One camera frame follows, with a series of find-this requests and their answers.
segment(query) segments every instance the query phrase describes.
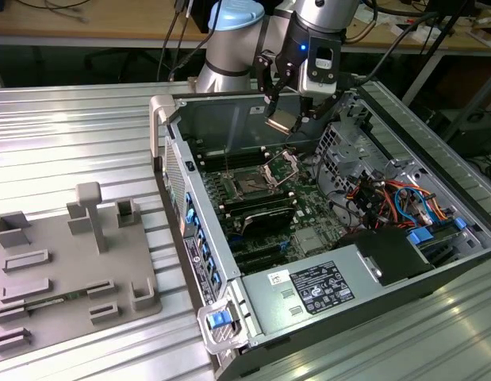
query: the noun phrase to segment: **circuit board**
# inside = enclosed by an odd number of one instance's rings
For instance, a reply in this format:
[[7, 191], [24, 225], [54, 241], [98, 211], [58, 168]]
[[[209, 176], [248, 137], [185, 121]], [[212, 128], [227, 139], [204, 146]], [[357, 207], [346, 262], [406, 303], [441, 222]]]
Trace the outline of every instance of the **circuit board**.
[[[326, 252], [346, 233], [309, 171], [289, 153], [274, 154], [277, 159], [266, 166], [201, 171], [229, 247], [246, 274]], [[278, 216], [281, 225], [270, 218], [247, 233], [247, 221], [265, 214]]]

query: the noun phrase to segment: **wire bundle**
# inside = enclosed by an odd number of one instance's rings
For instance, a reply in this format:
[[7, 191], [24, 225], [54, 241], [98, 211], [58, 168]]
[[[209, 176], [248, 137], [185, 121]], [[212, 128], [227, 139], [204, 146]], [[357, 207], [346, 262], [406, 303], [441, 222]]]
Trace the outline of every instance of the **wire bundle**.
[[[422, 225], [418, 219], [408, 213], [412, 197], [420, 200], [427, 215], [435, 223], [448, 219], [435, 200], [435, 195], [428, 190], [418, 187], [416, 184], [403, 183], [396, 180], [386, 180], [382, 181], [382, 183], [384, 184], [382, 187], [373, 187], [371, 184], [369, 186], [370, 189], [374, 190], [375, 194], [382, 198], [382, 202], [376, 204], [375, 207], [372, 206], [367, 211], [370, 217], [373, 218], [370, 225], [371, 229], [377, 229], [383, 225], [396, 225], [402, 229], [410, 229]], [[356, 202], [359, 191], [360, 185], [348, 193], [346, 199]]]

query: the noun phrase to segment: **sticker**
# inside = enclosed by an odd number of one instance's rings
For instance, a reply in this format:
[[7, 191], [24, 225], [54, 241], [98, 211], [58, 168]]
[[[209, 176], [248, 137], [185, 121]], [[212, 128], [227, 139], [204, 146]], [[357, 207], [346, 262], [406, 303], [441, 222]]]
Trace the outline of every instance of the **sticker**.
[[251, 112], [249, 114], [255, 115], [255, 114], [262, 114], [262, 113], [264, 113], [264, 106], [254, 106], [251, 107]]
[[295, 272], [290, 278], [312, 315], [355, 298], [333, 261]]
[[282, 271], [272, 272], [268, 274], [268, 279], [270, 280], [271, 285], [275, 286], [276, 284], [284, 283], [290, 280], [290, 272], [287, 269]]

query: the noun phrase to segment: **metal bracket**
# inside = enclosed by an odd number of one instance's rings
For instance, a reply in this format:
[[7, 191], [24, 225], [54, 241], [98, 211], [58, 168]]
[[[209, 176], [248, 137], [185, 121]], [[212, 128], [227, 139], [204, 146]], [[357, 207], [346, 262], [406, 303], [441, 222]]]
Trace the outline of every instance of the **metal bracket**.
[[150, 99], [150, 151], [152, 158], [159, 157], [159, 119], [160, 125], [177, 117], [177, 107], [171, 95], [156, 95]]
[[[291, 169], [293, 169], [293, 171], [291, 173], [289, 173], [284, 179], [278, 181], [273, 176], [273, 174], [271, 173], [270, 163], [273, 162], [275, 159], [277, 159], [280, 155], [282, 155], [282, 157], [286, 161], [289, 161], [291, 163]], [[267, 161], [266, 164], [262, 165], [261, 168], [262, 168], [262, 170], [264, 172], [264, 175], [265, 175], [265, 177], [267, 179], [267, 182], [270, 183], [271, 185], [273, 185], [275, 188], [276, 187], [279, 187], [281, 184], [283, 184], [288, 179], [292, 178], [294, 175], [296, 175], [300, 171], [298, 169], [297, 160], [295, 159], [295, 157], [293, 155], [291, 155], [287, 151], [287, 149], [285, 149], [284, 151], [281, 151], [280, 153], [278, 153], [277, 155], [275, 155], [274, 157], [272, 157], [270, 160]]]

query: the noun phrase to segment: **motherboard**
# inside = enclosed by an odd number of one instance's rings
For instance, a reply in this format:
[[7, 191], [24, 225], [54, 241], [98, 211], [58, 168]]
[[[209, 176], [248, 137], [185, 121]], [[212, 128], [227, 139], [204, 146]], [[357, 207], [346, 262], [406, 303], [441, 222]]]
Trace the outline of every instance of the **motherboard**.
[[199, 169], [244, 274], [328, 251], [346, 233], [312, 168], [289, 150], [207, 156]]

